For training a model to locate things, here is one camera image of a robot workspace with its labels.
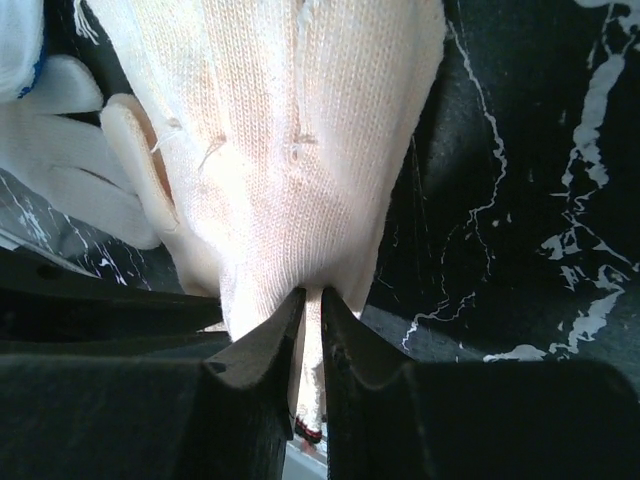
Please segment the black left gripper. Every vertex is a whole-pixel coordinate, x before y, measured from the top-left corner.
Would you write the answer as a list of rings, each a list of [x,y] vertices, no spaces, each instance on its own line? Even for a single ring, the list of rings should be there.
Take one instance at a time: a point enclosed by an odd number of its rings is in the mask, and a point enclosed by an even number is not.
[[[224,348],[220,325],[213,299],[116,285],[24,249],[1,251],[4,355],[212,356]]]

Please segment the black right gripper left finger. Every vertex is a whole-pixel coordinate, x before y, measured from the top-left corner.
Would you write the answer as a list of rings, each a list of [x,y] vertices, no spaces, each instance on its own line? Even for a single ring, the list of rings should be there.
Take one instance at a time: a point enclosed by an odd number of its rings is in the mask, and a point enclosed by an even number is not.
[[[8,355],[5,479],[278,479],[305,293],[207,360]]]

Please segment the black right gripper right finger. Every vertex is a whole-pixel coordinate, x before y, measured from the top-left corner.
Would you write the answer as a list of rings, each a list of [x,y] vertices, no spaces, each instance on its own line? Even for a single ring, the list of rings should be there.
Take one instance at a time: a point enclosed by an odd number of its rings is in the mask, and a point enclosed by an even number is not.
[[[635,479],[639,400],[610,365],[420,363],[322,295],[332,479]]]

